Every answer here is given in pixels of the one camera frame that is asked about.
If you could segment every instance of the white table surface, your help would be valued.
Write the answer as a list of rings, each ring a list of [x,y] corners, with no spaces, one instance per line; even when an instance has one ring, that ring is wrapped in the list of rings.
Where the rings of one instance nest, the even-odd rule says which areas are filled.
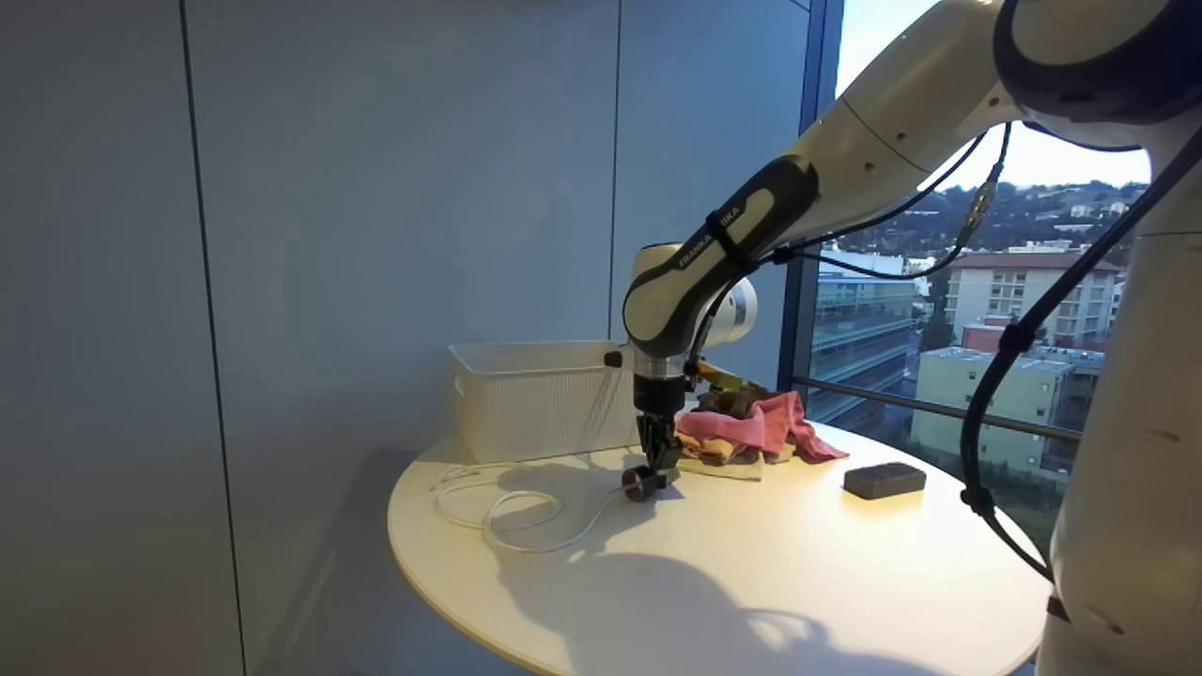
[[[771,467],[761,480],[685,474],[655,505],[615,494],[639,452],[482,471],[441,444],[396,486],[387,532],[443,620],[533,674],[1019,670],[1047,581],[988,532],[955,479],[906,454],[927,487],[869,505],[840,494],[840,474],[900,454],[818,437],[850,459]]]

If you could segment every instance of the sky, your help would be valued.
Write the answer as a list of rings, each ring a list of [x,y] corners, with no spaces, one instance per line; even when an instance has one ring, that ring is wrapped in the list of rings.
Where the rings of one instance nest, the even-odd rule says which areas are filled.
[[[840,68],[838,89],[900,33],[915,14],[924,14],[930,0],[844,0],[844,33],[840,33]],[[979,186],[988,166],[994,163],[994,142],[979,142],[975,158],[949,177],[947,186]],[[1013,124],[1009,156],[1005,156],[1005,186],[1129,186],[1151,182],[1144,156],[1094,156],[1065,148],[1058,141],[1024,133]]]

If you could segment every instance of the white container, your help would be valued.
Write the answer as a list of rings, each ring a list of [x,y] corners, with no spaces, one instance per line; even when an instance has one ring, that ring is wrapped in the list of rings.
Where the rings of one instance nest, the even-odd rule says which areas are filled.
[[[478,464],[523,464],[636,444],[636,377],[611,341],[452,346],[453,423]]]

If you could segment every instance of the red object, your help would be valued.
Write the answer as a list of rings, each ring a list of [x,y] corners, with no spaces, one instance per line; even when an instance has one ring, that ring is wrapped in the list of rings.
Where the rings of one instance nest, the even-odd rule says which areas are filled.
[[[781,454],[786,444],[791,440],[805,464],[844,459],[844,452],[818,440],[818,433],[805,422],[796,390],[781,390],[774,398],[751,402],[746,417],[727,417],[711,408],[685,415],[676,417],[676,433],[694,440],[727,440],[766,454]]]

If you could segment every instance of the window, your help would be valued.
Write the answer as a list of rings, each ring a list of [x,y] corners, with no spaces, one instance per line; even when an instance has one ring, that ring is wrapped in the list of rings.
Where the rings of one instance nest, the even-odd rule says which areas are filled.
[[[838,88],[844,88],[930,0],[844,0]],[[840,254],[871,253],[881,271],[940,261],[957,233],[975,182],[994,163],[975,158],[914,209],[838,239]],[[992,216],[947,275],[924,283],[855,278],[818,267],[811,291],[811,360],[791,385],[816,422],[853,430],[957,474],[957,415],[992,360],[1005,316],[1022,316],[1099,231],[1064,231],[1069,216],[1114,218],[1141,191],[1141,156],[1091,156],[1013,127],[1005,182]],[[1052,536],[1073,437],[1087,423],[1106,337],[1114,322],[1123,261],[1109,261],[1047,320],[1035,357],[1022,360],[992,406],[985,471],[999,505],[1039,544]]]

